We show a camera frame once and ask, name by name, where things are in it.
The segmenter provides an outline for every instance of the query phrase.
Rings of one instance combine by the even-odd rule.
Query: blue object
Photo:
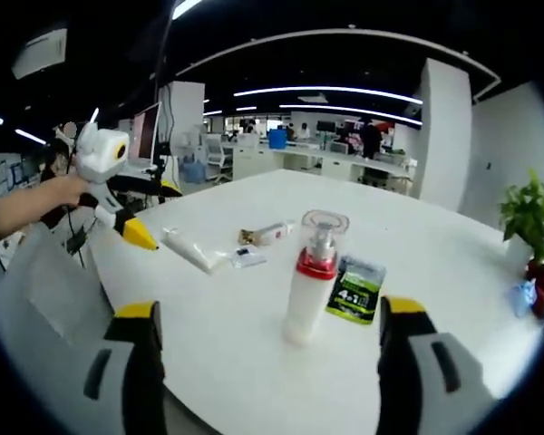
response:
[[[287,131],[271,130],[268,134],[268,144],[272,150],[283,150],[287,147]]]
[[[510,300],[516,317],[523,317],[536,302],[536,280],[524,281],[510,290]]]
[[[201,184],[206,181],[206,167],[200,161],[184,161],[181,166],[186,183]]]

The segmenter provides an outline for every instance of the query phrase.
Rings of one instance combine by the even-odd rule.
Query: human arm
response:
[[[89,184],[78,176],[56,177],[36,188],[24,188],[0,198],[0,240],[62,205],[77,206]]]

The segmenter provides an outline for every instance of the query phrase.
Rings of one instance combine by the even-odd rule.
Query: white desk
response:
[[[283,169],[286,155],[322,159],[321,175],[331,179],[356,181],[360,172],[355,168],[379,169],[396,177],[409,177],[407,170],[390,163],[330,151],[301,147],[286,147],[282,150],[272,150],[266,146],[240,148],[234,144],[224,144],[224,148],[234,150],[234,180]]]
[[[157,237],[178,227],[206,247],[236,246],[241,228],[300,219],[313,208],[349,216],[342,251],[387,267],[382,294],[420,301],[454,334],[504,395],[532,356],[539,328],[504,299],[516,280],[503,266],[502,233],[464,216],[377,188],[278,171],[204,190],[139,214]],[[297,234],[266,249],[267,263],[213,276],[164,245],[150,252],[116,232],[90,247],[112,306],[161,303],[166,386],[224,435],[374,433],[380,410],[379,309],[361,326],[323,314],[306,348],[285,343]]]

